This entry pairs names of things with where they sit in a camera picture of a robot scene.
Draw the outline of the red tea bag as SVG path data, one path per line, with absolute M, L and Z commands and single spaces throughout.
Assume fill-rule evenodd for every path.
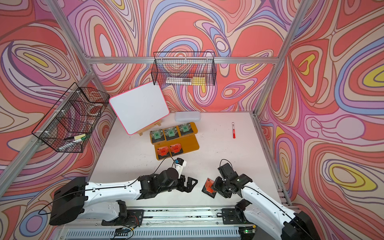
M 157 148 L 156 153 L 157 159 L 159 161 L 171 156 L 170 149 L 168 146 Z
M 215 198 L 217 192 L 215 190 L 213 190 L 213 184 L 214 184 L 214 180 L 210 179 L 210 178 L 207 178 L 203 188 L 202 188 L 202 192 L 206 195 L 208 195 L 209 197 L 211 198 Z
M 184 153 L 182 145 L 179 143 L 170 145 L 170 151 L 173 157 Z

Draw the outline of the green tea bag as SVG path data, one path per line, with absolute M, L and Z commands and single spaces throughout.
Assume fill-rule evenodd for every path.
M 166 140 L 163 130 L 150 131 L 150 137 L 151 137 L 152 144 Z
M 186 136 L 194 133 L 191 123 L 181 124 L 181 125 L 178 125 L 178 127 L 180 130 L 181 136 Z
M 170 127 L 170 128 L 164 129 L 164 133 L 167 141 L 174 140 L 180 137 L 177 127 Z

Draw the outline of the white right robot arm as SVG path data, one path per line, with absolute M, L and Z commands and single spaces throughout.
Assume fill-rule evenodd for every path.
M 252 223 L 263 229 L 275 240 L 319 240 L 320 236 L 312 219 L 305 212 L 295 212 L 279 203 L 245 174 L 238 175 L 231 164 L 218 167 L 220 176 L 213 183 L 213 190 L 229 199 L 238 195 L 241 200 L 232 214 L 226 215 L 241 224 Z

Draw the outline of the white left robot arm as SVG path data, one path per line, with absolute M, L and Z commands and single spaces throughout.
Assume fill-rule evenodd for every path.
M 132 181 L 106 184 L 76 177 L 55 191 L 49 224 L 60 226 L 76 219 L 103 220 L 109 226 L 124 223 L 127 200 L 152 199 L 173 190 L 190 193 L 198 180 L 179 172 L 179 168 L 168 168 Z

